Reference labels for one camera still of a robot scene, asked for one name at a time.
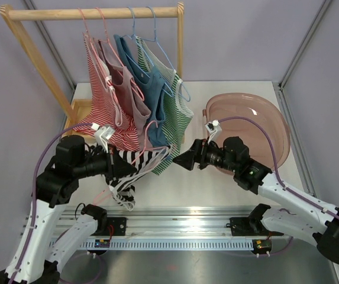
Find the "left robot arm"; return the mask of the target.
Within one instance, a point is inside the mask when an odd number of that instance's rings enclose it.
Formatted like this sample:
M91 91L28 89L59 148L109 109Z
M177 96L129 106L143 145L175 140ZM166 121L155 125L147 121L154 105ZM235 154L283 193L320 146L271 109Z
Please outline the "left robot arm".
M79 135L63 137L47 167L34 178L30 216L12 261L0 271L0 283L58 283L79 246L92 234L102 235L108 229L107 211L89 204L75 224L49 245L80 179L103 175L116 180L137 171L118 153L91 153L85 145Z

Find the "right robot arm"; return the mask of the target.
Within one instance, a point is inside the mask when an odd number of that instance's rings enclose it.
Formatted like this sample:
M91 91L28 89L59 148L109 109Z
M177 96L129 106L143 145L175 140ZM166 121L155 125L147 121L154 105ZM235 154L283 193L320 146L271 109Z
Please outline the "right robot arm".
M214 166L233 173L240 188L271 199L285 210L257 206L248 220L252 233L263 234L267 230L298 238L339 264L339 207L304 191L291 189L278 172L250 157L241 138L229 137L222 147L213 141L196 139L188 151L173 161L187 170L192 170L195 165L199 169Z

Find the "black white striped tank top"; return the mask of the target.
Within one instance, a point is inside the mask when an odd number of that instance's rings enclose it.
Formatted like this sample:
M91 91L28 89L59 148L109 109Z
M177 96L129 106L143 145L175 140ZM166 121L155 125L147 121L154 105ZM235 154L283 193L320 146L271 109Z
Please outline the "black white striped tank top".
M149 151L120 150L120 158L135 167L136 172L115 180L106 180L113 200L127 211L132 211L135 207L135 183L148 173L161 174L162 166L169 160L171 152L170 146Z

